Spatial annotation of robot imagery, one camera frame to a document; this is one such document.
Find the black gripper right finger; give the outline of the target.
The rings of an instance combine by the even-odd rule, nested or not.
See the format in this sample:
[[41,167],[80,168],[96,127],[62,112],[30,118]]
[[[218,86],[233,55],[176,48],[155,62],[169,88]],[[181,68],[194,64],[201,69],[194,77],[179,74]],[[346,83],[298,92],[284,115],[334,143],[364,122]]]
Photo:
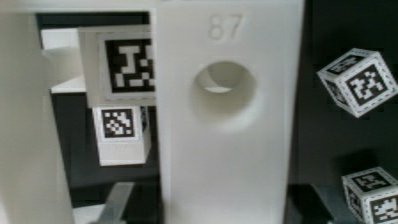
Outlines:
[[341,192],[330,186],[288,186],[286,224],[355,224]]

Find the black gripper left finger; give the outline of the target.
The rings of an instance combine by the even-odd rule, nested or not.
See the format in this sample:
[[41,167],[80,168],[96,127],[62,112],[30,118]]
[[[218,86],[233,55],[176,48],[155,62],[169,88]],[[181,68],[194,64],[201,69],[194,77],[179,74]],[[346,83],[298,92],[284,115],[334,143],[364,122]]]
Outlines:
[[158,186],[153,183],[117,182],[99,217],[91,224],[158,224]]

